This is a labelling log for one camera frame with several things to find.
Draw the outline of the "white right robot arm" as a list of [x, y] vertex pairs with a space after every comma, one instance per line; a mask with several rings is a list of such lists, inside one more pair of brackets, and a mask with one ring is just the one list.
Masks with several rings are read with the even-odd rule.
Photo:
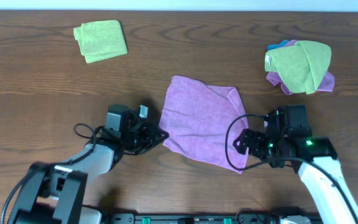
[[272, 168], [290, 166], [311, 194], [323, 223], [358, 223], [358, 205], [327, 137], [314, 137], [303, 105], [279, 107], [266, 115], [263, 132], [244, 129], [232, 145], [239, 154]]

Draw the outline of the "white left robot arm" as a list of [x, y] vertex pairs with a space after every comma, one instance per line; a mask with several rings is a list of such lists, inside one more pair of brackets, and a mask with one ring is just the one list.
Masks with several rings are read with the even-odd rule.
[[148, 119], [148, 107], [109, 105], [83, 150], [61, 162], [35, 162], [12, 189], [1, 223], [112, 223], [112, 215], [83, 203], [86, 186], [123, 156], [149, 152], [169, 137]]

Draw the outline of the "purple microfiber cloth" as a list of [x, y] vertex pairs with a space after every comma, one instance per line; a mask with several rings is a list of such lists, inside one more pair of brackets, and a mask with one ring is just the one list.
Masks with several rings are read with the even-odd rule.
[[160, 129], [169, 137], [163, 145], [189, 159], [234, 170], [244, 167], [248, 155], [239, 154], [232, 146], [240, 133], [248, 128], [242, 118], [246, 113], [240, 94], [234, 86], [213, 86], [192, 78], [175, 75], [168, 86]]

